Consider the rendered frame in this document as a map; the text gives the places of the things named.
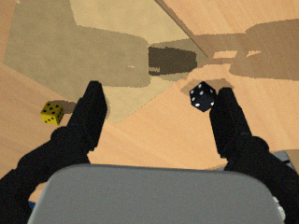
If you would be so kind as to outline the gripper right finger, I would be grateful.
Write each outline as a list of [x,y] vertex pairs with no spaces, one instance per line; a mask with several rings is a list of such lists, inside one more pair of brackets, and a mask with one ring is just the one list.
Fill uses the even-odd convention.
[[299,224],[299,174],[270,153],[261,137],[252,136],[232,88],[219,90],[209,118],[217,152],[228,161],[223,171],[262,181],[284,210],[284,224]]

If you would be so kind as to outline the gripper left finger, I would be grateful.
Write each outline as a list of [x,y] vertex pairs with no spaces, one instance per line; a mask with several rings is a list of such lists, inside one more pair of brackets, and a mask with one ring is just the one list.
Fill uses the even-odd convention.
[[0,179],[0,224],[27,224],[33,212],[28,200],[39,184],[67,166],[91,163],[87,154],[98,146],[106,115],[102,84],[91,80],[67,125],[55,129],[48,142],[21,157],[17,168]]

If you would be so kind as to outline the tan square mat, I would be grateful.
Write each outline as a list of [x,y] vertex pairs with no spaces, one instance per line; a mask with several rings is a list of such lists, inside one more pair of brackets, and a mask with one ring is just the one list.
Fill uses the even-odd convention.
[[3,64],[74,103],[99,80],[117,125],[207,59],[156,0],[17,0]]

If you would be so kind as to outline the yellow die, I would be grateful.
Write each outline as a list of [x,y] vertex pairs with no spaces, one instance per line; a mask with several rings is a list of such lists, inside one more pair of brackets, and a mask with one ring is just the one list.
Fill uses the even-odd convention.
[[46,102],[40,112],[40,116],[44,123],[60,125],[60,122],[64,116],[63,106]]

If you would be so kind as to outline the black die with white pips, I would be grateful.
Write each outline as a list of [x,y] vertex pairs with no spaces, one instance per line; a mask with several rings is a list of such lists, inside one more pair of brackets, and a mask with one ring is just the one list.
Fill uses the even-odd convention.
[[216,97],[216,90],[205,81],[202,81],[190,91],[191,105],[204,113],[213,106]]

